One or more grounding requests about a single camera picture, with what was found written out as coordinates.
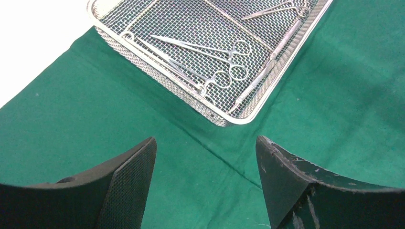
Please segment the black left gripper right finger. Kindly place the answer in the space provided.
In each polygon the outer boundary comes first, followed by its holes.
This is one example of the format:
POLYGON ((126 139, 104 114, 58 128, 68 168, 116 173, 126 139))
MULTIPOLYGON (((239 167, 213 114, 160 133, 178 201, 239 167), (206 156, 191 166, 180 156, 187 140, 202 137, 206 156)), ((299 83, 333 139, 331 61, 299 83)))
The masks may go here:
POLYGON ((402 229, 405 191, 358 181, 256 139, 256 160, 273 229, 402 229))

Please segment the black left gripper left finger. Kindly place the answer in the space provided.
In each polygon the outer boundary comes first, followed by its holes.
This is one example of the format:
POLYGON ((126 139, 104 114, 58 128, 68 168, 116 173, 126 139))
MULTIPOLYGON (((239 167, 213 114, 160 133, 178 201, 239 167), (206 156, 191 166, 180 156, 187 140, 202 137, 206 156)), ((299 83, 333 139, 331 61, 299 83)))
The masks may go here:
POLYGON ((56 183, 0 186, 3 229, 139 229, 157 154, 149 137, 56 183))

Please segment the dark green surgical drape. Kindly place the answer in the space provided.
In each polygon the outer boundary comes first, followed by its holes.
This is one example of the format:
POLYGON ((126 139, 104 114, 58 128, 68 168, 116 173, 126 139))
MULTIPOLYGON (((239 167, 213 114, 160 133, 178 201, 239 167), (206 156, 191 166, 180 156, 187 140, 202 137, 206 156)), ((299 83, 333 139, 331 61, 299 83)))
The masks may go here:
POLYGON ((0 110, 0 180, 56 182, 146 138, 144 229, 263 229, 256 137, 353 179, 405 186, 405 3, 335 0, 249 124, 219 127, 94 29, 0 110))

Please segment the surgical forceps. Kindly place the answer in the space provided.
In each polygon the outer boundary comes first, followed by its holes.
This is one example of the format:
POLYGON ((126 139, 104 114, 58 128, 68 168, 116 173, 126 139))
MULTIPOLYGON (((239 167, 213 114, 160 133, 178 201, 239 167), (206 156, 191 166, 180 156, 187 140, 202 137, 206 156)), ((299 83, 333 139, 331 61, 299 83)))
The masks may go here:
POLYGON ((235 41, 232 44, 231 49, 226 50, 226 49, 213 48, 213 47, 209 47, 209 46, 203 46, 203 45, 194 44, 194 43, 190 43, 190 42, 180 41, 180 40, 177 40, 174 38, 163 37, 163 36, 158 36, 158 35, 151 35, 151 37, 154 39, 160 40, 162 42, 170 43, 170 44, 185 48, 187 50, 197 52, 204 56, 213 58, 220 62, 226 63, 228 65, 227 73, 230 75, 230 77, 233 80, 243 81, 243 80, 247 79, 249 76, 249 71, 245 66, 237 64, 233 61, 233 57, 235 55, 249 56, 250 53, 252 52, 251 45, 244 40, 235 41), (227 54, 227 57, 224 58, 224 57, 216 56, 214 54, 207 52, 206 50, 225 53, 225 54, 227 54))

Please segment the metal mesh instrument tray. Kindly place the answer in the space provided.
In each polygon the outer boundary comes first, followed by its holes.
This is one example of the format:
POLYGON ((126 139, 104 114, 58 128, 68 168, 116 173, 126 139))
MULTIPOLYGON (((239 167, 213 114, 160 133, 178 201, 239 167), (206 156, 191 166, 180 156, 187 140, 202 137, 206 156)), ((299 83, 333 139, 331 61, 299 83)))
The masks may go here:
POLYGON ((90 0, 100 36, 218 126, 254 120, 329 0, 90 0))

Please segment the surgical scissors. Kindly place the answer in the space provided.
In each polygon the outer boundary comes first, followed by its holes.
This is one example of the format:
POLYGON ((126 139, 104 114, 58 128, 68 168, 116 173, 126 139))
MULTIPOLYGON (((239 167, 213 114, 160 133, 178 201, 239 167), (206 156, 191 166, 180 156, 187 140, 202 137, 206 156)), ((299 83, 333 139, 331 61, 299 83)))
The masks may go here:
POLYGON ((310 9, 306 5, 299 6, 299 5, 296 5, 292 0, 286 0, 283 3, 278 4, 276 6, 249 14, 247 16, 244 16, 241 18, 241 20, 253 19, 253 18, 260 17, 260 16, 265 16, 265 15, 269 15, 272 13, 281 12, 284 10, 294 10, 295 13, 297 14, 297 16, 300 18, 305 18, 305 17, 309 16, 309 13, 310 13, 310 9))

